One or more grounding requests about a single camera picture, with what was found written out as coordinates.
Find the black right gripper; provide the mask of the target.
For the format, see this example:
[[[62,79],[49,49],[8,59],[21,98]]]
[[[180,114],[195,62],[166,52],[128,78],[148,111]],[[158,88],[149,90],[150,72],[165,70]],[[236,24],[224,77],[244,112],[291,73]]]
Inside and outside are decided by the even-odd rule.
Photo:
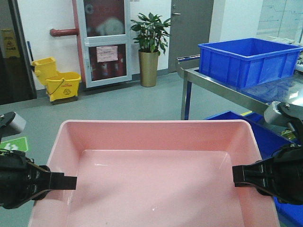
[[[232,167],[235,187],[253,187],[280,203],[303,204],[303,147],[287,144],[271,155],[271,169],[264,161]]]

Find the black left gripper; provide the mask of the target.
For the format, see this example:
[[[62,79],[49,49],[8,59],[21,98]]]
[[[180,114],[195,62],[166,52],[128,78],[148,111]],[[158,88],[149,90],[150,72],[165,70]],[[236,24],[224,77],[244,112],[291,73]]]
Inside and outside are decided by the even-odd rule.
[[[47,195],[46,192],[36,195],[37,186],[34,180],[42,171],[50,171],[48,166],[37,166],[35,161],[26,157],[24,151],[0,150],[0,206],[15,209],[29,200],[38,201]],[[65,176],[64,173],[52,172],[50,190],[75,190],[77,177]]]

